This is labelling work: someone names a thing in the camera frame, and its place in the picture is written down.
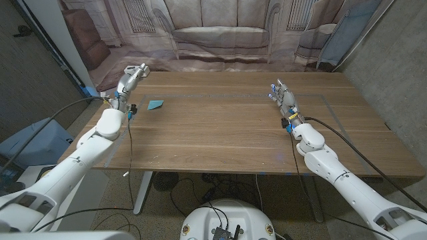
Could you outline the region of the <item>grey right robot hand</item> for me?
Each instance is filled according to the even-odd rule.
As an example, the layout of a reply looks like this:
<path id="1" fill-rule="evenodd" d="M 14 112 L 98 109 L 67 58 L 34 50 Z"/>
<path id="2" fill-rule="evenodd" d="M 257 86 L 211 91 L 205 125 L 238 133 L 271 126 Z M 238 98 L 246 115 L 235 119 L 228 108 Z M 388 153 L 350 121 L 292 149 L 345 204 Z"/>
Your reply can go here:
<path id="1" fill-rule="evenodd" d="M 288 87 L 282 83 L 281 79 L 277 79 L 276 84 L 271 84 L 272 93 L 268 97 L 277 103 L 282 114 L 282 127 L 288 133 L 291 133 L 298 125 L 305 123 L 304 117 L 300 113 L 298 102 L 294 94 Z"/>

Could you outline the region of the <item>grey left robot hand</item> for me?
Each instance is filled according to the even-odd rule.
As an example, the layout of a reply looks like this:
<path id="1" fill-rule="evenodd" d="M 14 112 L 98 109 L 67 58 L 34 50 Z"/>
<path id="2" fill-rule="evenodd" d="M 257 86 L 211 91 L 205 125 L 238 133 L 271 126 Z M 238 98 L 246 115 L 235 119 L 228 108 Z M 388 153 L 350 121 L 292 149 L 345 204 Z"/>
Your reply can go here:
<path id="1" fill-rule="evenodd" d="M 125 118 L 127 113 L 133 109 L 128 103 L 131 92 L 135 90 L 138 83 L 147 77 L 150 73 L 149 67 L 142 63 L 141 65 L 128 65 L 124 69 L 124 75 L 117 84 L 117 90 L 114 97 L 109 101 L 111 107 L 106 109 L 103 113 L 107 114 L 108 119 L 121 119 Z"/>

